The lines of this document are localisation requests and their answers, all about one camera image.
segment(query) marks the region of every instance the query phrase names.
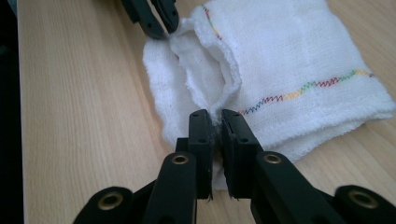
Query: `screw hole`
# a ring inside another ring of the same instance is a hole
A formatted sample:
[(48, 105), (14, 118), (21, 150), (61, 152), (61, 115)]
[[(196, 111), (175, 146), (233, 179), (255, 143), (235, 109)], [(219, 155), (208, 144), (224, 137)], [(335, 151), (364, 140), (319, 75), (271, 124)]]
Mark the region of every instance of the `screw hole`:
[(376, 199), (363, 191), (353, 189), (348, 193), (348, 196), (349, 199), (352, 200), (352, 202), (361, 207), (369, 209), (374, 209), (378, 207), (378, 202), (376, 201)]
[(269, 163), (278, 164), (282, 162), (282, 159), (274, 154), (268, 154), (264, 156), (264, 160)]
[(113, 191), (105, 194), (98, 203), (101, 210), (111, 210), (122, 203), (123, 197), (119, 192)]
[(183, 155), (177, 155), (172, 159), (172, 163), (180, 165), (187, 163), (189, 161), (189, 158)]

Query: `folded towel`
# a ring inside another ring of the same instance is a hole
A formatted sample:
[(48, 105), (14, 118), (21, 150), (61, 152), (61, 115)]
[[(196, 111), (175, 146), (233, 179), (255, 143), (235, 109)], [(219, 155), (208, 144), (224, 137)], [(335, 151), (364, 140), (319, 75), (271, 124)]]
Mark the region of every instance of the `folded towel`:
[(217, 124), (227, 108), (264, 150), (296, 161), (396, 108), (324, 0), (209, 1), (169, 40), (148, 39), (143, 60), (172, 146), (191, 112)]

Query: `wooden table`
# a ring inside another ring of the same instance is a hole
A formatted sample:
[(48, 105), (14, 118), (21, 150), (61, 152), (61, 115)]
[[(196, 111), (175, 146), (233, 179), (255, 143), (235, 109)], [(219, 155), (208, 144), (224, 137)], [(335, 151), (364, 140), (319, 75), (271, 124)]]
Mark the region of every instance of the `wooden table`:
[[(188, 16), (198, 0), (179, 0)], [(329, 1), (396, 99), (396, 2)], [(145, 36), (119, 0), (20, 0), (26, 223), (71, 223), (98, 190), (137, 190), (173, 151), (161, 137), (142, 51)], [(367, 123), (296, 163), (319, 189), (372, 189), (396, 203), (396, 119)], [(248, 200), (215, 192), (198, 223), (254, 223)]]

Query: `colored stitching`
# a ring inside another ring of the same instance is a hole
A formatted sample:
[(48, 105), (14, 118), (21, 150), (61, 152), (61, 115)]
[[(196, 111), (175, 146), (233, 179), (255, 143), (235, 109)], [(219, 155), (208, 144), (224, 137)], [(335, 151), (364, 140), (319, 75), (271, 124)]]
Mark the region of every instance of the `colored stitching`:
[(218, 29), (213, 25), (212, 20), (210, 20), (210, 11), (209, 8), (207, 8), (204, 4), (201, 5), (201, 7), (204, 9), (204, 12), (206, 14), (207, 21), (209, 22), (209, 25), (212, 27), (213, 32), (215, 32), (216, 37), (221, 40), (221, 35), (219, 34)]
[(278, 96), (269, 96), (269, 97), (264, 97), (262, 98), (255, 106), (249, 108), (249, 109), (245, 109), (245, 110), (240, 110), (239, 114), (241, 115), (247, 115), (249, 113), (254, 113), (257, 110), (260, 109), (260, 107), (262, 107), (265, 104), (268, 103), (276, 103), (276, 102), (282, 102), (282, 101), (286, 101), (286, 100), (291, 100), (291, 99), (295, 99), (301, 95), (303, 95), (306, 91), (314, 88), (314, 87), (330, 87), (332, 85), (337, 84), (338, 82), (343, 82), (343, 81), (347, 81), (351, 78), (353, 78), (356, 75), (362, 75), (362, 76), (367, 76), (367, 77), (374, 77), (374, 74), (371, 74), (363, 69), (357, 69), (357, 70), (352, 70), (349, 74), (347, 74), (346, 76), (343, 77), (332, 77), (329, 80), (325, 80), (325, 81), (311, 81), (311, 82), (307, 82), (305, 83), (299, 90), (294, 91), (294, 92), (290, 92), (287, 94), (283, 94), (283, 95), (278, 95)]

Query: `terry cloth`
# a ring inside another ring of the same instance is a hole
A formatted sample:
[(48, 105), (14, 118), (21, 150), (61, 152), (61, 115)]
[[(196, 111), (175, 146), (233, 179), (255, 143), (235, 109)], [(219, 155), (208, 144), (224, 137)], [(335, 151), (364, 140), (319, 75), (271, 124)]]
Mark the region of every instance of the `terry cloth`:
[(190, 113), (207, 109), (219, 124), (227, 108), (264, 150), (296, 161), (395, 109), (324, 0), (209, 1), (168, 40), (149, 38), (143, 61), (173, 147), (188, 136)]

